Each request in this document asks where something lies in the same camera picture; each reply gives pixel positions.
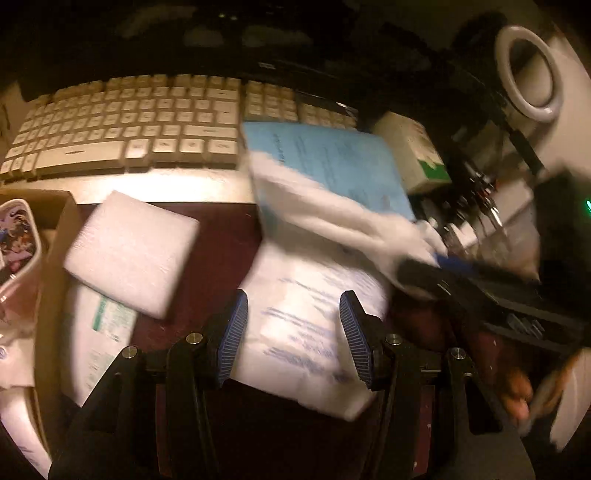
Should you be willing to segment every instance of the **tissue box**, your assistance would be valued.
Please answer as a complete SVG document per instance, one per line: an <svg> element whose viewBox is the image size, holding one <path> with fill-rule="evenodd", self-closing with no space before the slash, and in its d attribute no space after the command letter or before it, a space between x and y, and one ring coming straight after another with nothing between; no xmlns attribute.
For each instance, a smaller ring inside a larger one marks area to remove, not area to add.
<svg viewBox="0 0 591 480"><path fill-rule="evenodd" d="M406 193L427 193L439 185L451 183L443 160L420 123L387 112L375 124L372 133L388 144Z"/></svg>

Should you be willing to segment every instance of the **metal screw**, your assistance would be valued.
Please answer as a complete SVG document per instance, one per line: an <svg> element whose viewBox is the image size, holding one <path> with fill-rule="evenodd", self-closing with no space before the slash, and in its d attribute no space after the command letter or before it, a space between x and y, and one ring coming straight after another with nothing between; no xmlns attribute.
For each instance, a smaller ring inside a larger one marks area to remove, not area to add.
<svg viewBox="0 0 591 480"><path fill-rule="evenodd" d="M389 333L386 335L386 341L390 345L400 345L402 343L402 337L397 333Z"/></svg>
<svg viewBox="0 0 591 480"><path fill-rule="evenodd" d="M466 352L463 348L455 346L452 348L452 357L456 360L464 360L466 358Z"/></svg>
<svg viewBox="0 0 591 480"><path fill-rule="evenodd" d="M127 359L133 358L137 354L138 354L138 349L137 349L137 347L134 347L133 345L126 346L121 352L121 355L123 356L123 358L127 358Z"/></svg>
<svg viewBox="0 0 591 480"><path fill-rule="evenodd" d="M185 340L187 341L187 343L190 343L191 345L197 345L201 342L201 340L203 340L203 335L201 335L201 333L198 332L189 333L186 336Z"/></svg>

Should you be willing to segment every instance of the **white foam block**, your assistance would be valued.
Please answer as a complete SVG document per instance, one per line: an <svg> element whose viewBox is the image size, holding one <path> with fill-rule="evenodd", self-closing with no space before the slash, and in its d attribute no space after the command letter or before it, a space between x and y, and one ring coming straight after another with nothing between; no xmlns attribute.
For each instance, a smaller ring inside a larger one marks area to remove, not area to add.
<svg viewBox="0 0 591 480"><path fill-rule="evenodd" d="M110 299L162 319L198 227L193 218L113 192L78 234L64 267Z"/></svg>

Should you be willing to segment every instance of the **white paper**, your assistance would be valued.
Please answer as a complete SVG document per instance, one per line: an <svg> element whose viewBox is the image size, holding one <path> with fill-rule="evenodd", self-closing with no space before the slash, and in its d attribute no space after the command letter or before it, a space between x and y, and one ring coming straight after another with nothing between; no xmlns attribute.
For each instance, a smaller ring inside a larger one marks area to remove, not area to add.
<svg viewBox="0 0 591 480"><path fill-rule="evenodd" d="M356 418L374 394L357 375L339 299L354 290L367 313L383 317L387 280L358 252L282 224L261 245L242 288L249 315L232 378Z"/></svg>
<svg viewBox="0 0 591 480"><path fill-rule="evenodd" d="M47 478L51 459L43 448L29 407L29 388L0 391L0 420L22 454L37 471Z"/></svg>
<svg viewBox="0 0 591 480"><path fill-rule="evenodd" d="M137 313L73 281L64 322L62 391L82 406L109 365L129 344Z"/></svg>

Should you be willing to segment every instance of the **anime sticker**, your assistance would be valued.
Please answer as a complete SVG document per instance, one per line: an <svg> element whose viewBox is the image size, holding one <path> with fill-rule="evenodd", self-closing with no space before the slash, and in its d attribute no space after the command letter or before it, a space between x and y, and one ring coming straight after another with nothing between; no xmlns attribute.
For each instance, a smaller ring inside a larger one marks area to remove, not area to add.
<svg viewBox="0 0 591 480"><path fill-rule="evenodd" d="M13 204L0 210L0 250L2 267L12 275L22 270L35 255L37 246L31 219L22 206Z"/></svg>

